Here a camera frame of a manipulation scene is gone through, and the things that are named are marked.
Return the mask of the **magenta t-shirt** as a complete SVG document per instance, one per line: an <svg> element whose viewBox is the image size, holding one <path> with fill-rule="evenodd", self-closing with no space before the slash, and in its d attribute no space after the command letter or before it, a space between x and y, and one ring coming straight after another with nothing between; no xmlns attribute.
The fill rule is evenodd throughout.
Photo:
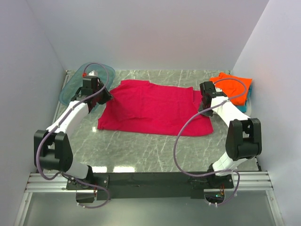
<svg viewBox="0 0 301 226"><path fill-rule="evenodd" d="M123 80L111 90L98 119L98 130L117 130L176 136L198 112L200 91L192 87L163 86L142 80Z"/></svg>

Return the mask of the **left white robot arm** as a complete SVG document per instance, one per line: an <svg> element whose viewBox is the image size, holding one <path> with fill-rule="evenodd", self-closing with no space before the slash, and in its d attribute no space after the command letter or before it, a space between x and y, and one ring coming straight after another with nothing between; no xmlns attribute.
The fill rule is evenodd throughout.
<svg viewBox="0 0 301 226"><path fill-rule="evenodd" d="M34 164L45 180L44 170L55 170L59 174L76 181L83 189L95 186L92 167L74 160L69 136L76 126L96 108L112 99L112 95L99 77L87 75L82 80L63 114L46 130L34 134Z"/></svg>

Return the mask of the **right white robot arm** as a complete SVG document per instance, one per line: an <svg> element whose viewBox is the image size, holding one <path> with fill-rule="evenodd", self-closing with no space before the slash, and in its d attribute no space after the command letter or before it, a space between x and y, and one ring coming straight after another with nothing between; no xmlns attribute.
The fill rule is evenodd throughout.
<svg viewBox="0 0 301 226"><path fill-rule="evenodd" d="M202 100L199 112L207 117L218 115L228 126L224 154L209 166L206 182L212 188L220 187L230 179L238 165L262 152L261 122L237 109L230 98L218 91L212 81L200 84Z"/></svg>

